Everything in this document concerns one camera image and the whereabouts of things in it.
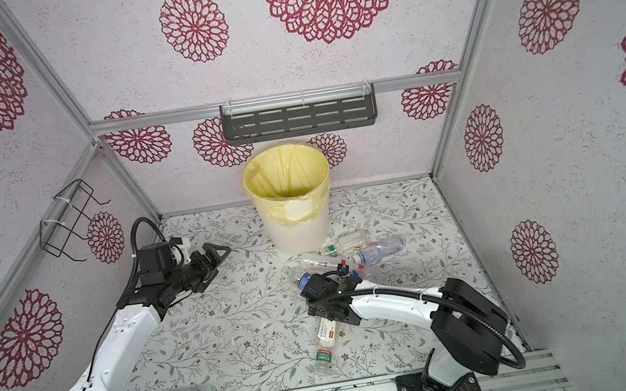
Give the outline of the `blue-label water bottle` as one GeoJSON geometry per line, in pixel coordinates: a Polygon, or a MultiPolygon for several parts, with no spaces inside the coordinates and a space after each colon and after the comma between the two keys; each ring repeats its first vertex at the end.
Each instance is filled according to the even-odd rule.
{"type": "Polygon", "coordinates": [[[311,281],[313,275],[312,272],[305,271],[302,268],[294,269],[290,273],[289,280],[291,280],[291,283],[297,288],[298,292],[302,292],[311,281]]]}

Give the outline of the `white sunflower-label bottle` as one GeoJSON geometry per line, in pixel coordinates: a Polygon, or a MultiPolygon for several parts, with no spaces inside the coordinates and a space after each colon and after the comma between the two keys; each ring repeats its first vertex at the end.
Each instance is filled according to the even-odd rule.
{"type": "Polygon", "coordinates": [[[331,349],[337,345],[337,329],[338,325],[335,321],[323,317],[319,319],[317,338],[321,347],[331,349]]]}

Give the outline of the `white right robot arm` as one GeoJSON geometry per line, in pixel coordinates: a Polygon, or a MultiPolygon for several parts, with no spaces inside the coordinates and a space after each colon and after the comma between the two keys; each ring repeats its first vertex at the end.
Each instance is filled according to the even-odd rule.
{"type": "Polygon", "coordinates": [[[385,320],[431,331],[440,347],[425,364],[433,385],[449,387],[464,375],[495,376],[501,367],[524,370],[522,350],[507,336],[505,310],[463,280],[412,289],[379,285],[356,275],[305,273],[297,280],[308,314],[358,326],[385,320]]]}

